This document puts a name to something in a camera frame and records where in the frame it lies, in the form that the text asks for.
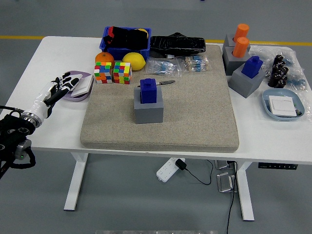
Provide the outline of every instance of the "table leg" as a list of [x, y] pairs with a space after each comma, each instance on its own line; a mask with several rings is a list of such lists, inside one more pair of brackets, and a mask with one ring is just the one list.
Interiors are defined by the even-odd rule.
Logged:
[[65, 211], [74, 211], [77, 204], [79, 190], [82, 182], [84, 168], [87, 163], [88, 153], [71, 153], [76, 160], [72, 182], [70, 183], [67, 199], [65, 202]]
[[250, 199], [248, 181], [246, 176], [246, 169], [252, 162], [237, 162], [237, 185], [240, 199], [240, 206], [242, 209], [242, 215], [244, 221], [254, 221], [254, 212], [252, 207], [252, 201]]

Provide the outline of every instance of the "white table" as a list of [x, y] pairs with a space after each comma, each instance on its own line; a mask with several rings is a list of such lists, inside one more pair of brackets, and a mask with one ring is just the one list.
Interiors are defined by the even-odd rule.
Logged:
[[[20, 78], [7, 106], [27, 109], [42, 88], [66, 71], [93, 73], [94, 58], [101, 52], [99, 38], [45, 37]], [[238, 163], [237, 182], [244, 220], [254, 220], [246, 169], [252, 162], [282, 162], [312, 164], [312, 124], [310, 122], [278, 122], [266, 116], [259, 98], [267, 85], [262, 83], [247, 99], [230, 89], [240, 145], [234, 153], [199, 152], [133, 152], [86, 149], [80, 143], [80, 130], [88, 104], [60, 100], [52, 115], [33, 135], [32, 149], [71, 152], [76, 159], [65, 210], [75, 210], [79, 189], [89, 153], [185, 157], [198, 159], [235, 160]], [[8, 111], [0, 115], [2, 119]]]

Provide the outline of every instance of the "power cord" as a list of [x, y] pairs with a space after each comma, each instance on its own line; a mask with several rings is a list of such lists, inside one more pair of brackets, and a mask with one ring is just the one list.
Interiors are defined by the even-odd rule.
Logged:
[[227, 163], [228, 163], [228, 164], [234, 163], [236, 167], [234, 167], [234, 170], [235, 170], [235, 177], [234, 177], [234, 182], [233, 182], [233, 196], [232, 196], [232, 202], [231, 202], [231, 206], [230, 206], [230, 210], [229, 210], [228, 224], [227, 224], [227, 227], [226, 227], [226, 234], [228, 234], [228, 231], [229, 231], [230, 215], [231, 215], [231, 209], [232, 209], [233, 202], [234, 202], [235, 184], [236, 184], [236, 176], [237, 176], [237, 162], [235, 162], [235, 161], [227, 161]]
[[188, 171], [192, 176], [194, 176], [200, 183], [202, 183], [202, 184], [205, 184], [205, 185], [210, 185], [211, 184], [211, 175], [212, 175], [212, 173], [213, 173], [213, 168], [214, 168], [214, 165], [210, 162], [210, 164], [212, 165], [212, 168], [211, 168], [211, 171], [210, 171], [210, 182], [207, 184], [207, 183], [204, 183], [204, 182], [202, 182], [202, 181], [200, 181], [195, 175], [193, 175], [187, 168], [186, 168], [186, 163], [185, 162], [183, 162], [180, 158], [177, 160], [177, 161], [175, 161], [175, 164], [176, 164], [176, 166], [179, 168], [179, 169], [181, 169], [182, 171], [183, 170], [186, 170], [186, 171]]

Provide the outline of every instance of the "small knife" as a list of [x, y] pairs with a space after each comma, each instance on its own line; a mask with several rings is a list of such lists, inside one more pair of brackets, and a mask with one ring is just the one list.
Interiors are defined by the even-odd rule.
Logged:
[[165, 81], [157, 82], [156, 85], [172, 84], [174, 82], [175, 82], [175, 80], [165, 80]]

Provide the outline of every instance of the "gray floor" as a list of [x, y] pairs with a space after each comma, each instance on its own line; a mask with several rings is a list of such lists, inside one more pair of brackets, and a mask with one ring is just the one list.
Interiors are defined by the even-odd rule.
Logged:
[[[0, 35], [101, 37], [105, 26], [150, 27], [153, 35], [181, 32], [224, 39], [239, 23], [250, 40], [303, 41], [312, 38], [311, 0], [241, 1], [2, 0]], [[0, 105], [9, 99], [39, 40], [0, 39]], [[289, 46], [312, 84], [311, 46]], [[158, 157], [90, 155], [77, 210], [63, 211], [75, 161], [69, 153], [35, 152], [37, 165], [9, 170], [0, 181], [0, 233], [94, 234], [96, 230], [216, 230], [226, 232], [230, 194], [199, 184], [186, 171], [167, 183], [156, 171]], [[210, 164], [186, 160], [208, 181]], [[235, 196], [232, 234], [309, 234], [312, 223], [312, 167], [296, 171], [247, 170], [255, 222], [241, 219]]]

